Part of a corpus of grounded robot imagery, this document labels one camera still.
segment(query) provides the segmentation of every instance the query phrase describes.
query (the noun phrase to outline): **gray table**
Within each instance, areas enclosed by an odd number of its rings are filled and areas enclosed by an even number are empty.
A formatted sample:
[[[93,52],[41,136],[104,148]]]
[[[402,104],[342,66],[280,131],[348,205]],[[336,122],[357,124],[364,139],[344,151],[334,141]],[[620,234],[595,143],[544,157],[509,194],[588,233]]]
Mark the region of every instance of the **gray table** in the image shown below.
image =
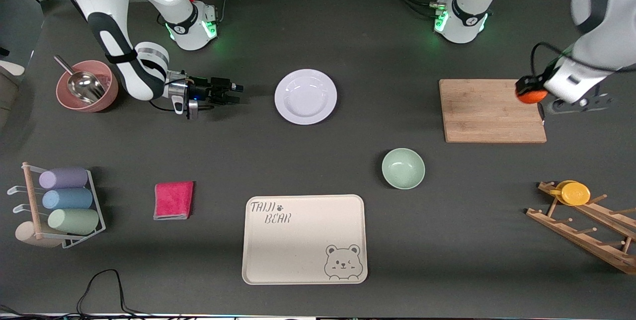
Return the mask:
[[[117,268],[129,306],[152,313],[633,319],[636,278],[523,214],[547,207],[534,188],[539,180],[581,180],[610,195],[607,207],[634,206],[633,76],[608,78],[606,91],[620,99],[613,109],[548,117],[546,144],[447,144],[439,79],[515,79],[529,71],[536,42],[567,46],[577,37],[569,0],[496,0],[493,9],[484,33],[459,46],[398,0],[232,0],[220,38],[186,52],[155,24],[152,5],[134,3],[134,44],[161,43],[173,69],[245,85],[241,105],[186,121],[125,93],[100,114],[58,105],[62,71],[53,54],[73,63],[105,59],[70,3],[48,6],[2,133],[1,186],[23,182],[22,161],[90,167],[108,229],[71,249],[28,246],[13,237],[28,216],[11,213],[26,198],[5,197],[2,304],[72,311],[91,275]],[[552,57],[542,53],[541,65]],[[273,103],[277,82],[302,68],[327,73],[338,87],[334,114],[311,127],[284,121]],[[427,164],[411,191],[380,177],[381,158],[397,147],[413,148]],[[174,180],[197,182],[191,218],[153,221],[153,186]],[[243,283],[250,197],[343,193],[365,202],[363,284]],[[571,210],[557,212],[589,226]],[[114,277],[93,292],[86,311],[118,311]]]

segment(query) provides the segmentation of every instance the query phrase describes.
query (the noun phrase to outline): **bear face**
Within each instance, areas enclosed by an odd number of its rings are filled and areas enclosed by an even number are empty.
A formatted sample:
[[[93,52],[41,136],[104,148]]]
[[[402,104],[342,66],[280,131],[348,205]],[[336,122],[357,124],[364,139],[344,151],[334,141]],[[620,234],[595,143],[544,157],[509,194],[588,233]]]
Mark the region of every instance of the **bear face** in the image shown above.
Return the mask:
[[[349,248],[336,248],[335,245],[327,247],[327,264],[324,272],[329,279],[358,279],[362,274],[360,263],[360,247],[353,244]]]

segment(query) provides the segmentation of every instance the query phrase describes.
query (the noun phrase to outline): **bowl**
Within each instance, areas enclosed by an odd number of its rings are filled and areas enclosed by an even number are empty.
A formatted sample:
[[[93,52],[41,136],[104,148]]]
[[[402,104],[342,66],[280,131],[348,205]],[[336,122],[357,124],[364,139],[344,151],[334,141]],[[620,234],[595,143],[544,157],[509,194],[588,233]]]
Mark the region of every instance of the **bowl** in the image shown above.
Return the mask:
[[[415,188],[424,179],[424,161],[411,149],[391,150],[382,160],[382,175],[397,189]]]
[[[97,112],[109,107],[115,101],[119,91],[119,83],[111,69],[106,64],[98,60],[85,60],[84,62],[75,64],[73,66],[73,70],[87,71],[95,74],[102,83],[102,86],[104,86],[105,93],[98,101],[91,105],[86,105],[86,103],[71,94],[68,87],[71,74],[64,72],[64,74],[60,77],[60,80],[57,81],[57,88],[55,89],[57,101],[59,101],[63,107],[81,112]]]

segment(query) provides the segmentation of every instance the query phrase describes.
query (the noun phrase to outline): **yellow mug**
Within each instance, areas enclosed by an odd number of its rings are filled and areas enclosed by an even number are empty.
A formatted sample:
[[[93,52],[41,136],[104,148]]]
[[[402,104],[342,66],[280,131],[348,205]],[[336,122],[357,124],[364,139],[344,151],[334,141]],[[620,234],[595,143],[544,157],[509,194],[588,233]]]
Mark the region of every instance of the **yellow mug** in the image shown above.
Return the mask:
[[[550,195],[565,205],[584,205],[590,200],[590,189],[581,182],[564,180],[550,190]]]

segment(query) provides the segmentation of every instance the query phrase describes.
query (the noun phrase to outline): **red folded cloth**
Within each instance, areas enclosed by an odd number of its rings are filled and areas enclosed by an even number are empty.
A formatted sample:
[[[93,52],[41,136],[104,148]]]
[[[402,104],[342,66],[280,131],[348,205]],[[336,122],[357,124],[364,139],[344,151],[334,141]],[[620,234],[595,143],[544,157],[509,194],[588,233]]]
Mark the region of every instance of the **red folded cloth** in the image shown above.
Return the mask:
[[[155,221],[187,220],[190,216],[192,191],[195,183],[183,182],[159,183],[155,186]]]

